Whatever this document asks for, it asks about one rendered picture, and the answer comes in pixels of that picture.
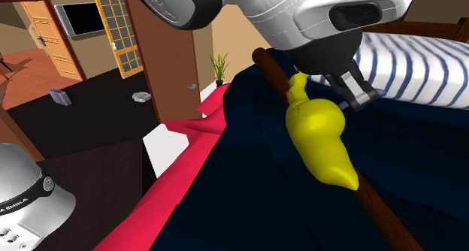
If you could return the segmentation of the wall television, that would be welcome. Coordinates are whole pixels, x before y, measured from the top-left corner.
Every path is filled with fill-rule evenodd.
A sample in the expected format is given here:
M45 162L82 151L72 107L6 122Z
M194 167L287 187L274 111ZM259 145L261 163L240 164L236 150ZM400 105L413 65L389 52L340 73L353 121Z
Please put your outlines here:
M100 13L94 2L55 5L54 10L68 37L104 30Z

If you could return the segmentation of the green potted plant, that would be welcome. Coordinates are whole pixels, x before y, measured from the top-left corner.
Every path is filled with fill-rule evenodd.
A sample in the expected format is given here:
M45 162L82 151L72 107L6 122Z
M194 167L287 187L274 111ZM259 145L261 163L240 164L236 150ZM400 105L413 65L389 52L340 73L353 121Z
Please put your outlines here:
M217 87L220 87L221 85L223 85L223 79L225 77L225 70L227 66L229 65L229 62L226 61L227 55L228 53L226 53L224 56L221 56L220 54L218 54L216 58L214 58L213 56L210 56L210 61L215 71L215 82L216 82Z

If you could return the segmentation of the yellow duck toy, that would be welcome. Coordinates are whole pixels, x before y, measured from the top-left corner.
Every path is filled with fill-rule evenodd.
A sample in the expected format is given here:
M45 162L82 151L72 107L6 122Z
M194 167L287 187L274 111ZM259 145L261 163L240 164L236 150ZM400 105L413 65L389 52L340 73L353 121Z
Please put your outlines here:
M345 126L341 109L324 98L310 99L305 91L307 76L289 79L286 128L308 171L321 183L352 191L359 177L340 139Z

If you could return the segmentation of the orange panel door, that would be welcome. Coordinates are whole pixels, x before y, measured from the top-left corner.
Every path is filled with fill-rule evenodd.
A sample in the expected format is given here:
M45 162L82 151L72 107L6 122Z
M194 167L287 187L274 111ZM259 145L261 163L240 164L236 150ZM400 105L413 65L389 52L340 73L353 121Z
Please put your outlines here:
M43 44L53 61L57 71L62 77L83 81L85 76L77 64L68 39L62 35L57 27L53 15L45 1L20 2L26 15L35 27L38 40Z

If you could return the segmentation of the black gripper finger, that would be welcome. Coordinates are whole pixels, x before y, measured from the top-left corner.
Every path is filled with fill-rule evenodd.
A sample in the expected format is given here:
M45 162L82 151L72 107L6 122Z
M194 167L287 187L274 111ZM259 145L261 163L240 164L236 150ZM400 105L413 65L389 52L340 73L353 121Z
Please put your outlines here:
M340 95L354 111L360 111L365 106L379 98L379 93L367 82L358 64L350 60L347 72L339 74L325 74L325 79L331 88Z

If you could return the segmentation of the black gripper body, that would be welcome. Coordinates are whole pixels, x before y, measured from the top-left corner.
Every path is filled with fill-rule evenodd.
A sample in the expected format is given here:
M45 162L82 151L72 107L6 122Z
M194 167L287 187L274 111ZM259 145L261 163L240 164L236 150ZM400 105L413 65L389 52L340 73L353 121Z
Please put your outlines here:
M291 49L288 51L288 57L296 68L305 74L340 76L348 72L361 42L362 30L355 29Z

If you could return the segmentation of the grey box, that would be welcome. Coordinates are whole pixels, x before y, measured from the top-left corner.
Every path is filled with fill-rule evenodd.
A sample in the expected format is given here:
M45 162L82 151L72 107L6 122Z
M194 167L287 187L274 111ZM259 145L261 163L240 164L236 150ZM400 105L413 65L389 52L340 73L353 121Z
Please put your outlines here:
M65 91L59 89L49 89L48 92L57 104L64 106L68 106L71 104L71 99L68 97Z

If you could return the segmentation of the orange glass pane door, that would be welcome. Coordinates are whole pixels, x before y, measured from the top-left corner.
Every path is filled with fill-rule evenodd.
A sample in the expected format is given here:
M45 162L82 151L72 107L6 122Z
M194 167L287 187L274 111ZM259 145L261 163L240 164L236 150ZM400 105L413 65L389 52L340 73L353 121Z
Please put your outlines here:
M143 71L125 0L95 0L122 79Z

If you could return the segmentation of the brown wooden stick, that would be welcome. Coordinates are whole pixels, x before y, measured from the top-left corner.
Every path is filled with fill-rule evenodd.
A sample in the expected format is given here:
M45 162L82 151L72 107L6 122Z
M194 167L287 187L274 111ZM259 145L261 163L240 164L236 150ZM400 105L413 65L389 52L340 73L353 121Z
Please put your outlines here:
M289 85L286 73L262 47L258 47L253 51L252 59L271 88L276 92L282 104L287 106L286 92ZM356 173L359 178L359 188L354 192L354 196L379 229L392 251L424 251L398 217L373 190L363 174L360 171Z

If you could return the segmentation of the bed with dark blue blanket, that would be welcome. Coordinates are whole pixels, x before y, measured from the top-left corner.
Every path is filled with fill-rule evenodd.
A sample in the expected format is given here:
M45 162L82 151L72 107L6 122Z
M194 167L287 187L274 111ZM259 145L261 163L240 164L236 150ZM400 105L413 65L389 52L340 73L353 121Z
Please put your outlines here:
M93 251L392 251L352 191L318 182L258 68L173 121L189 146ZM469 109L383 96L345 112L354 166L424 251L469 251Z

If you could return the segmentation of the brown door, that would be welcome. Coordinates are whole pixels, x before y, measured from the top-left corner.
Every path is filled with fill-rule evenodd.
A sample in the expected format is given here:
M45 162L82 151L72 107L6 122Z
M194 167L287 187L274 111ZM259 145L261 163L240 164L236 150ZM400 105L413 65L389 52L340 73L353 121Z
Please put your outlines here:
M170 27L141 0L127 2L159 121L200 119L192 33Z

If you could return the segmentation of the blue striped white pillow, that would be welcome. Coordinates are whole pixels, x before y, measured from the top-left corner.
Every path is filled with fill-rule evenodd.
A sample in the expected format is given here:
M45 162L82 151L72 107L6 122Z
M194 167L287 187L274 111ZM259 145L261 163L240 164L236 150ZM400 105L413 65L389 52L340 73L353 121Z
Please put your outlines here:
M355 61L386 98L469 109L469 44L416 35L365 32Z

